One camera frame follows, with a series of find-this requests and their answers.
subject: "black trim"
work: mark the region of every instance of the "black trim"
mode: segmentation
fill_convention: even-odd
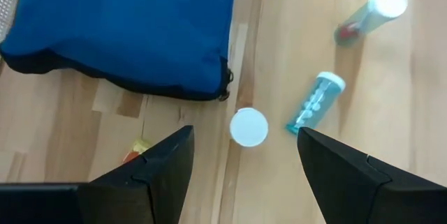
[[[233,73],[228,68],[227,60],[220,57],[221,60],[221,84],[219,89],[214,93],[203,93],[197,91],[187,91],[181,86],[158,87],[153,85],[142,84],[122,77],[104,73],[95,68],[88,67],[78,61],[67,59],[54,53],[52,50],[46,49],[39,52],[15,56],[5,53],[0,49],[0,54],[13,70],[25,74],[44,74],[51,70],[61,68],[73,68],[90,77],[105,78],[117,86],[140,94],[151,94],[159,96],[167,96],[171,98],[180,98],[185,100],[206,101],[219,99],[226,100],[230,94],[227,91],[228,84],[233,81]]]

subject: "blue bag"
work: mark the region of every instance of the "blue bag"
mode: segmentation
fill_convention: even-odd
[[[19,0],[0,53],[21,73],[74,68],[125,89],[228,96],[233,0]]]

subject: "plastic bottle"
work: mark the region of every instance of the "plastic bottle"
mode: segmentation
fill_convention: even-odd
[[[298,130],[302,126],[317,127],[345,86],[343,79],[336,74],[319,73],[308,97],[301,104],[292,120],[287,123],[286,129],[293,134],[298,134]]]
[[[351,46],[362,36],[402,15],[408,0],[368,0],[368,2],[335,30],[338,45]]]

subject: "white cap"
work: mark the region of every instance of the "white cap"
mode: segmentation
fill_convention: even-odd
[[[343,78],[339,77],[338,75],[328,72],[328,71],[323,71],[320,72],[320,74],[318,74],[318,76],[316,76],[316,78],[325,78],[333,83],[335,83],[336,85],[338,85],[338,87],[342,90],[342,92],[344,91],[344,88],[346,87],[346,83],[344,82]]]
[[[268,122],[262,113],[254,108],[239,109],[230,122],[231,137],[243,147],[255,147],[268,134]]]
[[[369,0],[369,8],[388,19],[395,19],[403,14],[408,0]]]

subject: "blue plastic bottle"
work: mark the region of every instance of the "blue plastic bottle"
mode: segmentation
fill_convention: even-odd
[[[368,2],[335,30],[340,46],[351,46],[361,36],[398,18],[408,6],[408,0],[368,0]]]
[[[293,134],[298,134],[298,130],[302,126],[315,128],[343,92],[345,86],[343,79],[334,73],[322,72],[318,74],[309,96],[301,104],[293,119],[286,125],[286,129]]]

